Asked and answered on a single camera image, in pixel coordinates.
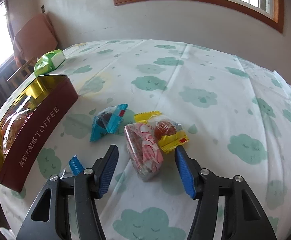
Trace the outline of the pink white snack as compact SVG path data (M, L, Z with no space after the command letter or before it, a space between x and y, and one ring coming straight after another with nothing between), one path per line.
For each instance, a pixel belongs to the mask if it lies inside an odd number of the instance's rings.
M127 151L139 178L148 181L156 176L164 158L150 129L142 123L124 126Z

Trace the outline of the dark seaweed snack packet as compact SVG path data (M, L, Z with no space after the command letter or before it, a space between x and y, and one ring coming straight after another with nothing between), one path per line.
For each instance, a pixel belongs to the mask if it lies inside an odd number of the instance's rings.
M61 179L74 177L80 174L84 170L83 165L81 164L80 160L78 159L77 155L74 155L67 165L62 169L59 174Z

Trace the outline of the gold toffee tin box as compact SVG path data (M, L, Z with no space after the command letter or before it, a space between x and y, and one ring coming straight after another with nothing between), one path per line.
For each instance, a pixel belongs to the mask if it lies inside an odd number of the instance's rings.
M78 94L65 75L41 75L8 102L0 117L0 184L21 192L37 155L57 124L77 101ZM6 158L2 134L6 120L25 109L32 115L21 128Z

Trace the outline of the fried twists snack bag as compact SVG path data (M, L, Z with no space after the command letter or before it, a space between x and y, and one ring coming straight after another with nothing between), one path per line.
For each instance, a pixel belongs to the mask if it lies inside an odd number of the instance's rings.
M2 153L3 157L6 158L8 152L15 141L18 133L20 132L21 128L27 122L27 120L32 115L32 110L25 109L18 113L14 113L11 115L3 125L1 130L2 134Z

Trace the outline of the yellow wrapped jelly snack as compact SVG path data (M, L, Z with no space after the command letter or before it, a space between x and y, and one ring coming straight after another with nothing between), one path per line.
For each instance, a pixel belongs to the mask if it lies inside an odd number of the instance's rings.
M182 125L160 111L135 114L134 120L137 123L145 124L150 129L159 148L165 154L189 142L189 138Z

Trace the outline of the blue wrapped candy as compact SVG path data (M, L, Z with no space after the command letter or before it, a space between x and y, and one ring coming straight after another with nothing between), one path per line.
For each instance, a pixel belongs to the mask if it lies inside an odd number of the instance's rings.
M116 133L127 108L128 104L124 103L99 112L93 119L90 141L95 142L107 134Z

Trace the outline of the wooden chair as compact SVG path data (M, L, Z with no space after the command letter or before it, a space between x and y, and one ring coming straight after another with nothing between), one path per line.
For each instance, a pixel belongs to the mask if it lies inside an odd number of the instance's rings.
M28 78L34 72L34 66L37 62L37 58L33 57L25 64L23 64L18 70L16 70L11 77L7 79L7 83L17 88L26 78Z

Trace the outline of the cloud pattern tablecloth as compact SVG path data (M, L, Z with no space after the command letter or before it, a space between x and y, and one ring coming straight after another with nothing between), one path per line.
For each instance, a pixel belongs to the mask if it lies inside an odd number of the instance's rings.
M78 99L37 155L21 192L0 184L0 202L17 236L35 198L52 175L77 155L84 169L119 157L109 189L95 201L105 239L188 239L197 200L185 191L175 149L161 151L156 176L139 178L124 126L134 115L160 111L182 125L191 159L215 175L240 175L265 211L276 239L291 239L291 85L235 55L189 43L113 40L76 44L45 75L65 75ZM128 104L114 134L91 142L94 117Z

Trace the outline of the green tissue pack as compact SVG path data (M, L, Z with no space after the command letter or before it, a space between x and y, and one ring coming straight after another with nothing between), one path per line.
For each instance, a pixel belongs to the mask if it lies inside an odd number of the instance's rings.
M42 55L34 66L36 77L56 70L65 61L65 55L61 49L49 51Z

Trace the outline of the brown cardboard box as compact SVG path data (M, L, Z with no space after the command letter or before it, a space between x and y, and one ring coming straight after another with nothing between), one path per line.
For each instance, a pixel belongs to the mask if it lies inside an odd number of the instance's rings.
M40 58L58 47L58 39L49 17L40 13L31 18L15 35L13 40L14 59L21 67L24 61Z

